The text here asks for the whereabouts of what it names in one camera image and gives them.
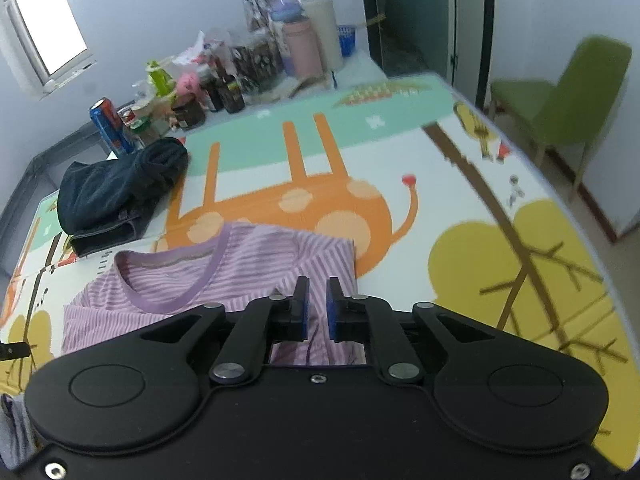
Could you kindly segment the purple striped t-shirt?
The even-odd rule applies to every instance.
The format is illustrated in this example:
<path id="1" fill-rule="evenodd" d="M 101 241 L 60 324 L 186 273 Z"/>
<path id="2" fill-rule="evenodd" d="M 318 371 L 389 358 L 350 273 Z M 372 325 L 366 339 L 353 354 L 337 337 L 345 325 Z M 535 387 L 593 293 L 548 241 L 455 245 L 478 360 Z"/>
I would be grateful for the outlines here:
<path id="1" fill-rule="evenodd" d="M 229 312 L 272 294 L 290 296 L 298 278 L 309 281 L 308 334 L 301 344 L 276 344 L 278 365 L 355 365 L 361 344 L 334 342 L 326 313 L 326 282 L 357 290 L 351 240 L 307 231 L 229 222 L 202 244 L 144 254 L 118 252 L 111 267 L 64 309 L 62 351 L 70 353 L 200 306 Z"/>

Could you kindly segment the colourful cartoon play mat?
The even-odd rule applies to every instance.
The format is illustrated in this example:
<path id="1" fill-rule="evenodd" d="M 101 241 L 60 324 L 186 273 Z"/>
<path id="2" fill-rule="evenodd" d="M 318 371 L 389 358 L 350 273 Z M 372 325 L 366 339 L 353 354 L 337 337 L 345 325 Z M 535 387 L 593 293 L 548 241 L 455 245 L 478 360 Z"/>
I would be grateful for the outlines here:
<path id="1" fill-rule="evenodd" d="M 227 221 L 347 238 L 360 292 L 434 301 L 589 364 L 610 394 L 596 447 L 638 460 L 634 336 L 604 265 L 537 168 L 438 77 L 216 114 L 182 140 L 186 176 L 132 250 Z"/>

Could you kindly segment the dark navy folded garment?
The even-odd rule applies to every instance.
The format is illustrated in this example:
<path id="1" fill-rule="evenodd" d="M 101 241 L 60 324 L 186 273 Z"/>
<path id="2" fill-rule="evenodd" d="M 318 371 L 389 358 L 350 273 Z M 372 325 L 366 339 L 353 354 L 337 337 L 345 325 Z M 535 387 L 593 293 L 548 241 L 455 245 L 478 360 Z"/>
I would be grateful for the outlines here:
<path id="1" fill-rule="evenodd" d="M 58 222 L 78 257 L 138 240 L 188 168 L 188 151 L 163 138 L 121 158 L 73 162 L 58 191 Z"/>

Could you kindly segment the dark jar with lid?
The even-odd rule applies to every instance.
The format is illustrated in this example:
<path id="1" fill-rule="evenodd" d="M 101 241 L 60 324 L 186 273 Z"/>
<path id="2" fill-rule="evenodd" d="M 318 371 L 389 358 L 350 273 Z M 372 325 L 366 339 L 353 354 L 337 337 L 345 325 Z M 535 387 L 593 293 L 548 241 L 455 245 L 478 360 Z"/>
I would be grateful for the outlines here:
<path id="1" fill-rule="evenodd" d="M 193 93 L 177 96 L 171 104 L 171 111 L 182 130 L 191 130 L 206 121 L 203 107 Z"/>

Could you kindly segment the dark brown glass bottle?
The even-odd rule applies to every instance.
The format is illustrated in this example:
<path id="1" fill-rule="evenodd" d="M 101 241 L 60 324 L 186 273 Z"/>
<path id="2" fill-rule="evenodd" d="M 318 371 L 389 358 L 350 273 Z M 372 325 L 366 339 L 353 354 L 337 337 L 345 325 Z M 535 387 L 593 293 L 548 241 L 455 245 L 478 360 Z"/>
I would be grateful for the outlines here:
<path id="1" fill-rule="evenodd" d="M 224 109 L 229 114 L 242 112 L 245 108 L 245 101 L 238 81 L 235 76 L 226 71 L 220 58 L 215 58 L 215 66 L 218 78 L 218 93 L 224 103 Z"/>

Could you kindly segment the pink thermos bottle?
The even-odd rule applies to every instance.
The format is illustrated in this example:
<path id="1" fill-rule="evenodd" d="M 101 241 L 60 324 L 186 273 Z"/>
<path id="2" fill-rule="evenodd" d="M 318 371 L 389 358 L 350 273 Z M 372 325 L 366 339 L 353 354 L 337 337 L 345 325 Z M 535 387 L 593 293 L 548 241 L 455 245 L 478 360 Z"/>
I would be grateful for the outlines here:
<path id="1" fill-rule="evenodd" d="M 324 74 L 318 40 L 309 18 L 283 25 L 296 77 L 320 77 Z"/>

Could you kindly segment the green spray bottle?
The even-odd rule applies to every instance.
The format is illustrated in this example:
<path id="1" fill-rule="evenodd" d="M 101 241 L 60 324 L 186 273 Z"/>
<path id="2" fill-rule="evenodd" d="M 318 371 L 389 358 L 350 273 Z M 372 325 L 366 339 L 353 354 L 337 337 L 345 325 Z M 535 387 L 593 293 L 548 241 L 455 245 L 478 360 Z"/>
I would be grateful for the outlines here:
<path id="1" fill-rule="evenodd" d="M 146 63 L 145 71 L 148 74 L 149 81 L 155 89 L 155 94 L 159 98 L 168 96 L 175 90 L 176 82 L 173 76 L 166 70 L 171 60 L 151 60 Z"/>

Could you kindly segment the blue plastic basket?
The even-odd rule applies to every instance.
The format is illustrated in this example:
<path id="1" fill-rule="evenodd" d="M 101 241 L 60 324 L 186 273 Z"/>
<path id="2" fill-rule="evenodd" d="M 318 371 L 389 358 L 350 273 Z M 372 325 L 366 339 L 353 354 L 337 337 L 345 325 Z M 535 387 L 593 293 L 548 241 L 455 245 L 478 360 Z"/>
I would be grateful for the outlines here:
<path id="1" fill-rule="evenodd" d="M 337 27 L 338 41 L 340 42 L 343 58 L 349 58 L 355 51 L 356 30 L 354 25 L 341 25 Z"/>

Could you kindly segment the blue red drink can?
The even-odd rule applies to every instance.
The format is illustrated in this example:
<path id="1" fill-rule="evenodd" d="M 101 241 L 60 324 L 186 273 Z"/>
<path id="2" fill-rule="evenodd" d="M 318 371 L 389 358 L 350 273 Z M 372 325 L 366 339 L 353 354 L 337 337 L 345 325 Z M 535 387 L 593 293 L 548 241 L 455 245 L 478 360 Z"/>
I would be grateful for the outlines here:
<path id="1" fill-rule="evenodd" d="M 103 98 L 96 101 L 90 108 L 89 115 L 99 129 L 102 139 L 117 157 L 131 154 L 136 150 L 126 136 L 122 118 L 117 114 L 111 100 Z"/>

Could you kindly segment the grey folded sweatshirt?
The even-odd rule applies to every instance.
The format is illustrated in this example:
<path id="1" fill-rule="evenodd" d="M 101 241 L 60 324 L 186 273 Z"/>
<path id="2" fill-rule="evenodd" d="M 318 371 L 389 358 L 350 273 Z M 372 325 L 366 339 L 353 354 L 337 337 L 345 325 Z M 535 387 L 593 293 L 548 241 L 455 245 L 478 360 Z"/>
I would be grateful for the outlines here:
<path id="1" fill-rule="evenodd" d="M 24 396 L 1 395 L 1 466 L 13 470 L 37 451 L 36 436 L 28 418 Z"/>

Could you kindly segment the green chair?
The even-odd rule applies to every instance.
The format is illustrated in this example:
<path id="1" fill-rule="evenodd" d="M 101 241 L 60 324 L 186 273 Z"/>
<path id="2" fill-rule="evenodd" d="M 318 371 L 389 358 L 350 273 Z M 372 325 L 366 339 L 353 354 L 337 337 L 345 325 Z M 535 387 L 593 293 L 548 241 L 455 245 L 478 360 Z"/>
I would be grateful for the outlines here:
<path id="1" fill-rule="evenodd" d="M 555 84 L 543 79 L 497 79 L 490 84 L 488 116 L 506 113 L 535 144 L 540 166 L 550 148 L 580 145 L 582 158 L 570 197 L 582 184 L 590 151 L 623 87 L 632 49 L 623 41 L 592 35 L 583 39 Z"/>

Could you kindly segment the white thermos bottle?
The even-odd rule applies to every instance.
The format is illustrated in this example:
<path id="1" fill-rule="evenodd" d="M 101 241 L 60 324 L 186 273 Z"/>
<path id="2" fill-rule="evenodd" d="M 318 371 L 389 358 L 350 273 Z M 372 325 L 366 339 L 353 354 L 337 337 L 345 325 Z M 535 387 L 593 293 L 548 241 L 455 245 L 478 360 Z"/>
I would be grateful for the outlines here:
<path id="1" fill-rule="evenodd" d="M 323 66 L 327 72 L 340 70 L 343 55 L 333 0 L 300 0 L 320 42 Z"/>

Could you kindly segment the window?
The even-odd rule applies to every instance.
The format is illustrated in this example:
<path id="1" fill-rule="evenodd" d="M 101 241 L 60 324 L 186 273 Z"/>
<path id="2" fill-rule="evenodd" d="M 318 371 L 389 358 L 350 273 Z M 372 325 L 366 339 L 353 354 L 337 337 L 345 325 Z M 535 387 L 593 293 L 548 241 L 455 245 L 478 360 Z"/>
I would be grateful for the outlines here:
<path id="1" fill-rule="evenodd" d="M 1 55 L 18 86 L 37 100 L 96 62 L 68 0 L 1 0 Z"/>

